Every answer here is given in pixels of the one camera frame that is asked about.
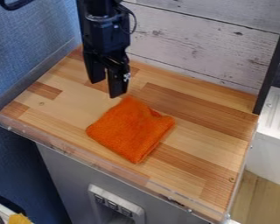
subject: whitewashed wood wall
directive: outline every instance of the whitewashed wood wall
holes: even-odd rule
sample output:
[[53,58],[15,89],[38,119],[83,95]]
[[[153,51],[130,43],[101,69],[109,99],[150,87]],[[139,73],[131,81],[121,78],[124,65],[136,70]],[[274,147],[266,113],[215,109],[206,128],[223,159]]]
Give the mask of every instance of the whitewashed wood wall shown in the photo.
[[280,33],[280,0],[127,0],[130,57],[257,94]]

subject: wooden tabletop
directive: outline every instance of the wooden tabletop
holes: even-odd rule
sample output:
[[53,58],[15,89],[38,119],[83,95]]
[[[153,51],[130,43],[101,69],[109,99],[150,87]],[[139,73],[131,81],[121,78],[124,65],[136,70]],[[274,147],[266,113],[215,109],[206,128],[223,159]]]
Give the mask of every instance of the wooden tabletop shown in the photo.
[[228,209],[255,130],[257,116],[251,111],[256,97],[135,61],[130,65],[129,94],[177,123],[141,164],[130,163],[86,135],[86,127],[121,98],[109,98],[106,81],[89,82],[80,48],[0,114],[33,127],[32,138],[218,221]]

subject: gray fabric wall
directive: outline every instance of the gray fabric wall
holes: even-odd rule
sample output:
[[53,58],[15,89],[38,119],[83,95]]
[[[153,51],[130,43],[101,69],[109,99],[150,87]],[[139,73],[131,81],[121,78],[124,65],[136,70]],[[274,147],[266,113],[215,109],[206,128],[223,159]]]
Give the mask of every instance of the gray fabric wall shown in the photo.
[[[77,35],[74,0],[35,0],[12,12],[0,7],[0,95]],[[70,223],[35,144],[1,128],[0,195],[34,223]]]

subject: orange towel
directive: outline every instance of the orange towel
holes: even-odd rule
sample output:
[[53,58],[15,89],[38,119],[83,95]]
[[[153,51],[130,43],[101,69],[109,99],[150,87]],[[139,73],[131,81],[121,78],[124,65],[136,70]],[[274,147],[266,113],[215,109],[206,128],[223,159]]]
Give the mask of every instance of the orange towel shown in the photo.
[[156,148],[173,125],[172,117],[160,115],[128,96],[91,124],[86,132],[98,143],[136,164]]

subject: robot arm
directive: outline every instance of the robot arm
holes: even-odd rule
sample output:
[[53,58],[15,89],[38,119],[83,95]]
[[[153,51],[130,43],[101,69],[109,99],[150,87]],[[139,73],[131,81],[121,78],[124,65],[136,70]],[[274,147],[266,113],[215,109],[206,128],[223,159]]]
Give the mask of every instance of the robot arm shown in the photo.
[[[84,60],[92,83],[108,75],[111,98],[127,92],[130,79],[129,58],[125,52],[130,34],[136,29],[132,11],[120,5],[122,0],[78,0]],[[130,32],[130,14],[135,26]]]

